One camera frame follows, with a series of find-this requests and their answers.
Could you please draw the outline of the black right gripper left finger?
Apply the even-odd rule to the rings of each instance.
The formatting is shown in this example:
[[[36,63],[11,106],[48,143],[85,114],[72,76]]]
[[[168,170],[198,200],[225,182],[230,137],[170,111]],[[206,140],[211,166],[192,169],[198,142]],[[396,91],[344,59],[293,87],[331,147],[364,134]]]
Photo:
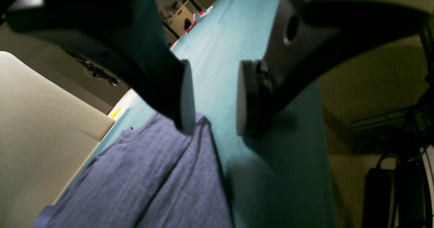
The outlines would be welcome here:
[[[1,0],[1,15],[15,32],[104,66],[179,132],[194,132],[191,67],[169,49],[155,0]]]

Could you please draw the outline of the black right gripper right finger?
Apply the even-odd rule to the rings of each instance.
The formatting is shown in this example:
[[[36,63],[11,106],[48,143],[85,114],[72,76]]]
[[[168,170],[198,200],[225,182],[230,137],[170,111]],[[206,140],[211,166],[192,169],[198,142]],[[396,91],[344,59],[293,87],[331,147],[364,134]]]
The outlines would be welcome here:
[[[264,133],[323,73],[416,34],[432,14],[433,0],[279,0],[264,56],[240,62],[237,135]]]

